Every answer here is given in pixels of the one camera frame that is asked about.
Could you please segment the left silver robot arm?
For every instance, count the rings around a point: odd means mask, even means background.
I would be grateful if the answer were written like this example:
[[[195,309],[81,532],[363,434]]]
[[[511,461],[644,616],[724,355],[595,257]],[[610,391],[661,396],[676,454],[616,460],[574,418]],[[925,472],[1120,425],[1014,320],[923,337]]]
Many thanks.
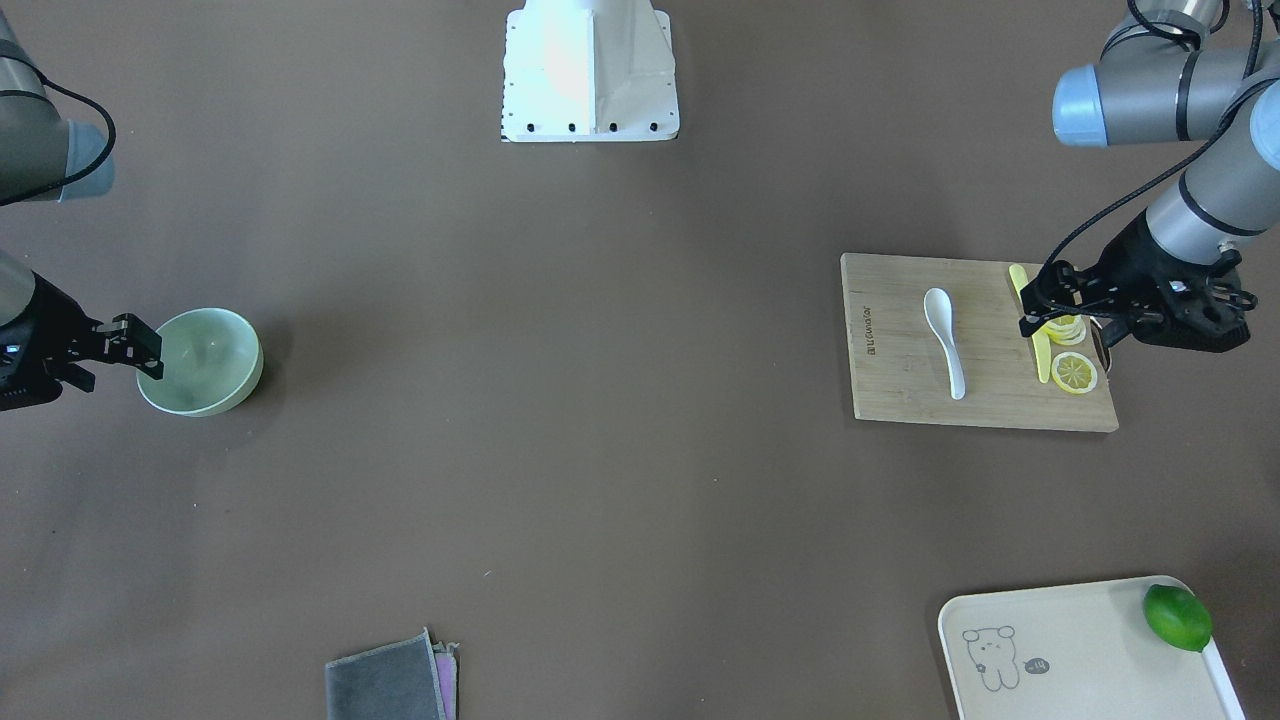
[[[1053,96],[1061,143],[1197,141],[1174,183],[1078,269],[1052,251],[1020,292],[1025,337],[1060,316],[1105,319],[1102,341],[1221,354],[1251,337],[1240,250],[1277,224],[1277,44],[1211,49],[1217,1],[1133,1],[1097,63]]]

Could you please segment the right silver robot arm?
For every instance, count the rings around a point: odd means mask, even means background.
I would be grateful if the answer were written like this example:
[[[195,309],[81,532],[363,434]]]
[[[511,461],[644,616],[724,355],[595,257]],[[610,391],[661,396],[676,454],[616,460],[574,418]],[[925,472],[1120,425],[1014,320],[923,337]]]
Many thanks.
[[[115,179],[116,126],[95,100],[52,82],[1,18],[3,205],[105,195]],[[132,314],[100,322],[23,261],[1,255],[1,409],[95,388],[83,363],[163,378],[163,341]]]

